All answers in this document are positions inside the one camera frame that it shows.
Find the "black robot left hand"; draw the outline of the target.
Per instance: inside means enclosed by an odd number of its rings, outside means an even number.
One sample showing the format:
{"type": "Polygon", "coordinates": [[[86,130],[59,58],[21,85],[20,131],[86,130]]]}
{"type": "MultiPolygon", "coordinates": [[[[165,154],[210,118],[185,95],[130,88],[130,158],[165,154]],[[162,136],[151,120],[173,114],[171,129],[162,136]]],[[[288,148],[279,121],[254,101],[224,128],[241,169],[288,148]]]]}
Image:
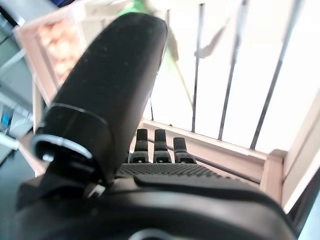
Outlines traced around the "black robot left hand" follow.
{"type": "Polygon", "coordinates": [[[30,139],[49,165],[17,191],[13,239],[296,239],[273,199],[197,164],[182,137],[175,163],[148,162],[136,130],[167,35],[163,20],[127,13],[91,42],[30,139]],[[129,153],[134,137],[142,162],[129,153]]]}

